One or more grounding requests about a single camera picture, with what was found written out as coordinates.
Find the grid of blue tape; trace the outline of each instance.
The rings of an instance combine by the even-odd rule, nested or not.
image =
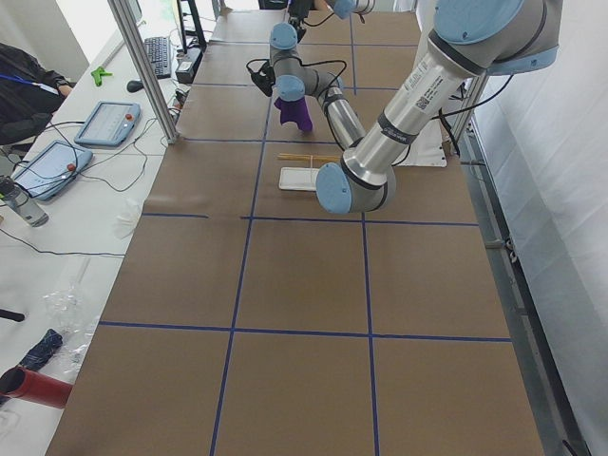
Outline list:
[[[353,86],[351,88],[356,94],[357,89],[382,89],[382,90],[397,90],[397,88],[386,88],[386,87],[357,87],[356,84],[356,71],[355,71],[355,52],[356,46],[385,46],[385,45],[356,45],[353,41],[352,33],[352,19],[350,20],[351,26],[351,42],[348,45],[333,45],[333,46],[350,46],[351,47],[351,58],[352,58],[352,78]],[[411,48],[412,46],[394,46],[397,48]],[[253,85],[225,85],[225,84],[198,84],[198,86],[253,86]],[[308,335],[308,336],[325,336],[325,337],[355,337],[355,338],[367,338],[369,341],[369,352],[370,352],[370,394],[371,394],[371,413],[373,421],[373,441],[374,441],[374,454],[375,456],[380,455],[380,430],[378,427],[378,411],[377,411],[377,399],[376,399],[376,371],[374,363],[374,339],[408,339],[408,340],[432,340],[432,341],[461,341],[461,342],[485,342],[485,343],[510,343],[511,339],[508,337],[472,337],[472,336],[449,336],[449,335],[425,335],[425,334],[382,334],[373,332],[373,314],[371,306],[371,288],[370,288],[370,265],[368,256],[368,239],[367,239],[367,225],[368,224],[405,224],[405,225],[440,225],[440,226],[478,226],[477,223],[462,223],[462,222],[449,222],[449,221],[408,221],[408,220],[367,220],[365,214],[361,215],[359,219],[340,219],[340,218],[273,218],[273,217],[256,217],[256,201],[257,201],[257,189],[259,186],[259,179],[261,175],[261,168],[264,160],[264,154],[267,143],[298,143],[294,141],[272,141],[268,140],[268,127],[270,122],[272,103],[269,102],[266,113],[266,122],[264,125],[264,135],[262,140],[209,140],[209,139],[189,139],[187,141],[198,141],[198,142],[220,142],[220,143],[261,143],[261,151],[259,154],[259,161],[256,172],[256,185],[254,195],[252,198],[251,211],[249,217],[242,217],[249,221],[247,227],[247,235],[245,240],[245,247],[243,251],[243,257],[240,267],[238,286],[237,286],[237,297],[235,300],[235,307],[233,311],[232,323],[228,327],[214,327],[214,326],[190,326],[190,325],[164,325],[164,324],[148,324],[148,323],[128,323],[118,321],[100,321],[101,326],[109,327],[125,327],[125,328],[148,328],[148,329],[164,329],[164,330],[182,330],[182,331],[201,331],[201,332],[222,332],[229,333],[228,347],[226,350],[226,356],[224,360],[224,367],[221,379],[221,386],[219,390],[218,407],[216,412],[216,419],[214,423],[213,437],[211,442],[211,448],[209,451],[210,456],[215,456],[216,446],[219,435],[219,424],[221,420],[221,412],[224,400],[224,394],[226,391],[226,383],[228,379],[228,370],[230,367],[230,359],[232,356],[232,347],[234,342],[235,333],[261,333],[261,334],[286,334],[286,335]],[[323,144],[333,144],[333,142],[314,142]],[[208,219],[205,215],[194,215],[194,214],[167,214],[167,213],[143,213],[145,217],[185,217],[185,218],[201,218]],[[298,331],[298,330],[278,330],[278,329],[258,329],[258,328],[238,328],[238,306],[240,301],[240,293],[242,289],[242,283],[244,278],[245,267],[247,264],[247,256],[249,252],[249,243],[251,240],[252,227],[255,221],[321,221],[329,223],[359,223],[362,230],[362,242],[363,242],[363,256],[364,256],[364,267],[365,267],[365,290],[366,290],[366,301],[367,301],[367,317],[368,317],[368,332],[322,332],[322,331]]]

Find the black jacket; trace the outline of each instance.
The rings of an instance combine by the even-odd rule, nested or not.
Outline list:
[[[65,78],[46,71],[21,49],[0,43],[0,74],[56,88]],[[0,79],[0,144],[16,143],[44,130],[64,97],[34,85]]]

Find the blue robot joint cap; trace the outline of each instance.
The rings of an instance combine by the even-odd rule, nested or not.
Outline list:
[[[270,46],[280,50],[289,50],[297,45],[297,32],[295,28],[286,22],[281,22],[273,27],[270,33]]]

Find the tablet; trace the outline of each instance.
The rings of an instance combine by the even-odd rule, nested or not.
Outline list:
[[[12,179],[33,198],[49,200],[78,176],[92,156],[89,149],[54,141],[25,168],[13,174]]]
[[[87,147],[117,147],[128,138],[141,112],[137,103],[98,102],[74,141]]]

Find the red cylinder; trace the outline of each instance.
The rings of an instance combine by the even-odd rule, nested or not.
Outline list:
[[[0,377],[0,394],[44,406],[63,409],[72,391],[69,383],[20,367]]]

